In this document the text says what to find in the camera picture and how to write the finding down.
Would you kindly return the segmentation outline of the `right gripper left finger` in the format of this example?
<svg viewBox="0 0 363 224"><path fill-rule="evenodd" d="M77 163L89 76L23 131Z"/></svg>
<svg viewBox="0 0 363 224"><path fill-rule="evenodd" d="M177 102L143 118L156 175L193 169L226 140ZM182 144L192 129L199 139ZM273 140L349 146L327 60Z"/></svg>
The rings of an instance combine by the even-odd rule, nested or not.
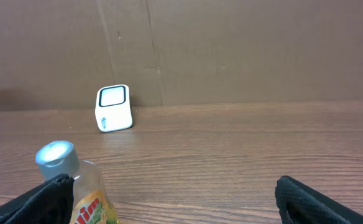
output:
<svg viewBox="0 0 363 224"><path fill-rule="evenodd" d="M0 224L69 224L74 178L59 174L0 206Z"/></svg>

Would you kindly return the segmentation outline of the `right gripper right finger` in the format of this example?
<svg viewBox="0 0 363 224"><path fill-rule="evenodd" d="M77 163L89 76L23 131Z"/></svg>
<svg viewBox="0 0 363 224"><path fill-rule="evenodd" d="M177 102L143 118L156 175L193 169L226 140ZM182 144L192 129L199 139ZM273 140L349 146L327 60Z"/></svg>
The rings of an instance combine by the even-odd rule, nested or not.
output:
<svg viewBox="0 0 363 224"><path fill-rule="evenodd" d="M286 175L275 199L283 224L363 224L363 215Z"/></svg>

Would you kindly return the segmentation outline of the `yellow drink bottle silver cap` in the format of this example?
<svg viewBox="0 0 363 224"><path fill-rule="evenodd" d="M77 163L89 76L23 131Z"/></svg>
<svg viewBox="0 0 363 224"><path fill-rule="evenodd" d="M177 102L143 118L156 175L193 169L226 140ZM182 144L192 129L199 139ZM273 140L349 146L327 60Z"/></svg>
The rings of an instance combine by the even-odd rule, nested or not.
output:
<svg viewBox="0 0 363 224"><path fill-rule="evenodd" d="M71 142L61 140L47 144L36 153L35 163L46 180L58 174L68 174L74 179L70 223L120 224L100 169L90 161L79 159Z"/></svg>

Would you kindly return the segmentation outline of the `white barcode scanner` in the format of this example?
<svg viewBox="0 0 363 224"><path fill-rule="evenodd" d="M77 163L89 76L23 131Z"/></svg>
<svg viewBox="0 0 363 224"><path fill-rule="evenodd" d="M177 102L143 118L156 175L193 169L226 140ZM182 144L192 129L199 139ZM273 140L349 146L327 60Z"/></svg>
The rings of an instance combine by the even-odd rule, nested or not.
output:
<svg viewBox="0 0 363 224"><path fill-rule="evenodd" d="M129 87L113 85L97 92L95 118L101 132L128 129L133 124Z"/></svg>

